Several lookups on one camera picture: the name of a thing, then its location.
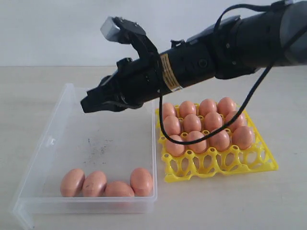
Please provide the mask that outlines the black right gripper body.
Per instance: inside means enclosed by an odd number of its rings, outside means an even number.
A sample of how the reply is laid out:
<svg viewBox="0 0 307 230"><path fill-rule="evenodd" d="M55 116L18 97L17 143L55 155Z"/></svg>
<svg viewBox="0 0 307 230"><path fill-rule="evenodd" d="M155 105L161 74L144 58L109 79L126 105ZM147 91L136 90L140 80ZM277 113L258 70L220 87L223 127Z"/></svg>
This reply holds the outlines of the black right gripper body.
<svg viewBox="0 0 307 230"><path fill-rule="evenodd" d="M103 78L99 84L102 104L140 108L161 93L168 94L168 87L155 72L154 65L126 57L117 62L117 68L113 75Z"/></svg>

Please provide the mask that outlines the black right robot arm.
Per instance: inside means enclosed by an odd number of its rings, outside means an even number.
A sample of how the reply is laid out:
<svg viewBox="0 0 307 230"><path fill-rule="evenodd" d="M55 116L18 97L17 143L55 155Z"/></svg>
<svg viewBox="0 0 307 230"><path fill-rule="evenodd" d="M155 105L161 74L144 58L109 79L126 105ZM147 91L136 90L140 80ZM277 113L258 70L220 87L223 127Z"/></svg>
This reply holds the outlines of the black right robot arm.
<svg viewBox="0 0 307 230"><path fill-rule="evenodd" d="M139 58L117 62L117 70L81 100L85 113L138 109L145 102L199 82L233 79L275 67L307 63L307 36L285 45L307 24L306 1L277 1L267 6L244 4L256 15L219 18L187 40L172 41L159 53L144 29L121 17L108 17L101 27L111 42L131 45Z"/></svg>

